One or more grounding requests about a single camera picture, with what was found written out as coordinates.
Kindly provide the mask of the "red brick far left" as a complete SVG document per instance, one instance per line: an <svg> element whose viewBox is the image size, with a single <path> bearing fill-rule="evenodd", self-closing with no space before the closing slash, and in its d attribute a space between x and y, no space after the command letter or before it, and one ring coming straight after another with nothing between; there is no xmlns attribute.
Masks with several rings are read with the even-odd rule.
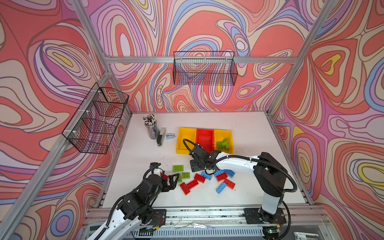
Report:
<svg viewBox="0 0 384 240"><path fill-rule="evenodd" d="M169 177L168 177L167 175L163 174L163 173L161 173L161 177L162 177L163 179L166 179L166 180L169 179Z"/></svg>

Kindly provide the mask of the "green long brick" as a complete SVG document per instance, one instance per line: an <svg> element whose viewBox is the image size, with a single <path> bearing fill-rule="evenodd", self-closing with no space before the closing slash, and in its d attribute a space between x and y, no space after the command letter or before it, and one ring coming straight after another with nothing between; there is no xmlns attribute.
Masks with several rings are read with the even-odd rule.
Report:
<svg viewBox="0 0 384 240"><path fill-rule="evenodd" d="M173 172L183 172L184 166L183 165L173 165Z"/></svg>

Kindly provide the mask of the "small blue stapler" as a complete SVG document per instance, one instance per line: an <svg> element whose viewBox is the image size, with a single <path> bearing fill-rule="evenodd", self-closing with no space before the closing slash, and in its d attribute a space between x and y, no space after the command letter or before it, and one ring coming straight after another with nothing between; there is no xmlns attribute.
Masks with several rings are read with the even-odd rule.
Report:
<svg viewBox="0 0 384 240"><path fill-rule="evenodd" d="M175 134L173 134L173 133L167 133L166 134L166 139L167 140L170 140L170 139L173 139L173 138L175 138L176 136L175 136Z"/></svg>

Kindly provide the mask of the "white device bottom right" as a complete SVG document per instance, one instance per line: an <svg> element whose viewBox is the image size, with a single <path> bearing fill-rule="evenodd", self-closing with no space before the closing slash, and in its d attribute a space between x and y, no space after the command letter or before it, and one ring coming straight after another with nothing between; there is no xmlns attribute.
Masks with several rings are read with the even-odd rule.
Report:
<svg viewBox="0 0 384 240"><path fill-rule="evenodd" d="M319 235L313 233L294 232L295 240L318 240Z"/></svg>

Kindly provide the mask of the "red brick centre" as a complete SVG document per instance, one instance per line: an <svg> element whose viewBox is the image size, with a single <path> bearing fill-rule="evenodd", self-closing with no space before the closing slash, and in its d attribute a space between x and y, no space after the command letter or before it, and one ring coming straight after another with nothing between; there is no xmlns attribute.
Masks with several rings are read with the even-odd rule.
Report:
<svg viewBox="0 0 384 240"><path fill-rule="evenodd" d="M227 175L227 173L221 173L221 174L219 174L219 175L216 175L216 180L218 181L218 182L221 182L221 181L224 181L225 179L227 179L228 178L228 175Z"/></svg>

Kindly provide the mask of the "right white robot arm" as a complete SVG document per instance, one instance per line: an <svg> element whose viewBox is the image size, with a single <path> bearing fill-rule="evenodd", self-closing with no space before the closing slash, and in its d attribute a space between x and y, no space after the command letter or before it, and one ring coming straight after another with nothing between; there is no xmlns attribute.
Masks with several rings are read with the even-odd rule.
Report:
<svg viewBox="0 0 384 240"><path fill-rule="evenodd" d="M283 203L285 193L294 193L298 185L288 171L269 153L245 157L230 155L221 151L204 150L199 144L193 149L187 147L189 155L201 170L232 170L249 173L256 177L264 191L263 202L258 210L258 221L271 224L277 220L277 211Z"/></svg>

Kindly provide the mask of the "red studded brick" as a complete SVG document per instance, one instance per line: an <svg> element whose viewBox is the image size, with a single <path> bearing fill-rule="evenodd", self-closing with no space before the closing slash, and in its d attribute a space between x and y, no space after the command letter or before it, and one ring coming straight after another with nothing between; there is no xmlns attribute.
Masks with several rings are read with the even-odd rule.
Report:
<svg viewBox="0 0 384 240"><path fill-rule="evenodd" d="M228 188L230 188L231 190L233 190L236 186L236 184L232 181L230 181L229 179L225 179L224 180L224 183L227 185Z"/></svg>

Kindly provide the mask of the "right yellow bin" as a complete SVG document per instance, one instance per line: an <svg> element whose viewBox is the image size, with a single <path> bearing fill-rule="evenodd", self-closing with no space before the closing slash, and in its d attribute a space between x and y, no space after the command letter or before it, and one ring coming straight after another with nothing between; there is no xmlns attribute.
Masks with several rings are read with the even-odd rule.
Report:
<svg viewBox="0 0 384 240"><path fill-rule="evenodd" d="M234 153L233 134L227 130L214 130L215 150L228 154Z"/></svg>

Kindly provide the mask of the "red long brick diagonal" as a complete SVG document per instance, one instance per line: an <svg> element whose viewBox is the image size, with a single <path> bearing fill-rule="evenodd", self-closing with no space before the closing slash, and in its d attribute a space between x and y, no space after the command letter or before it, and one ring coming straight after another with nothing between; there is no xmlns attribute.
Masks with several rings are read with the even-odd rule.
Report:
<svg viewBox="0 0 384 240"><path fill-rule="evenodd" d="M187 188L188 188L189 190L191 190L191 189L195 188L195 187L198 186L198 185L199 185L199 182L198 182L197 180L193 180L193 181L191 181L191 182L189 182L189 183L187 184Z"/></svg>

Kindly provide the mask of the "grey stapler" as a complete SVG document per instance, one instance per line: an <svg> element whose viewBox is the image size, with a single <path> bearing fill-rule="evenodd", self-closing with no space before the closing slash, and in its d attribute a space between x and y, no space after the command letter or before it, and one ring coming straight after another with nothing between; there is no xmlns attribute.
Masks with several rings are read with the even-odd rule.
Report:
<svg viewBox="0 0 384 240"><path fill-rule="evenodd" d="M163 146L166 134L167 134L167 129L166 128L161 128L161 130L160 130L160 132L158 134L158 137L157 137L157 146L159 148Z"/></svg>

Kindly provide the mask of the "blue brick bottom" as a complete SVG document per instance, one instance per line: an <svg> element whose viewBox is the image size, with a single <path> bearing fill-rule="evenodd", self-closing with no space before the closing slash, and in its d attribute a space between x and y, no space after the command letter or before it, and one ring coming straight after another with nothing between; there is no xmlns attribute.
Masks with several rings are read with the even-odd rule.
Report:
<svg viewBox="0 0 384 240"><path fill-rule="evenodd" d="M216 189L216 193L217 193L217 194L220 194L226 187L227 187L227 184L226 184L226 183L222 183L222 184Z"/></svg>

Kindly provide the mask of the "cup of pencils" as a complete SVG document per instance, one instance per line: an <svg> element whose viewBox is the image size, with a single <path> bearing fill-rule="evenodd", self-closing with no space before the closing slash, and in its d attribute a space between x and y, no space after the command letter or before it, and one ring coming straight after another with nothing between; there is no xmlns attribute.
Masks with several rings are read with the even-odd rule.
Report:
<svg viewBox="0 0 384 240"><path fill-rule="evenodd" d="M156 140L160 134L156 116L154 114L146 114L143 116L143 122L148 130L150 139Z"/></svg>

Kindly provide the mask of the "red middle bin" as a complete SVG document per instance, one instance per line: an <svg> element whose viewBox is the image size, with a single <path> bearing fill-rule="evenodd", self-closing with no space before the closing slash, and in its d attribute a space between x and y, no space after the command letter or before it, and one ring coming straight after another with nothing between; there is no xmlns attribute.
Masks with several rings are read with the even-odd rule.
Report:
<svg viewBox="0 0 384 240"><path fill-rule="evenodd" d="M199 144L205 151L211 153L215 149L214 130L197 129L196 144Z"/></svg>

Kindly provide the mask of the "green brick square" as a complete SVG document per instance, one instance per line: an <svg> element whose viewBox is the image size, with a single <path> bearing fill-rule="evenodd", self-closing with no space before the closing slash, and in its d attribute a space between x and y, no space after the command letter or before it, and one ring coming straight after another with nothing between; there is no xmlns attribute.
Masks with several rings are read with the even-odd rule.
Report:
<svg viewBox="0 0 384 240"><path fill-rule="evenodd" d="M184 179L190 179L191 178L191 175L189 172L182 172L180 173L181 175L181 179L184 180Z"/></svg>

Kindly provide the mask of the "red long brick bottom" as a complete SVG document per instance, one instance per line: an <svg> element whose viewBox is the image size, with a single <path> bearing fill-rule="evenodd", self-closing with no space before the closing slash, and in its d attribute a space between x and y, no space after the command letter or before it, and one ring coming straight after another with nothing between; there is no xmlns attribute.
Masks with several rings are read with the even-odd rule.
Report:
<svg viewBox="0 0 384 240"><path fill-rule="evenodd" d="M186 183L181 183L180 187L186 196L191 192Z"/></svg>

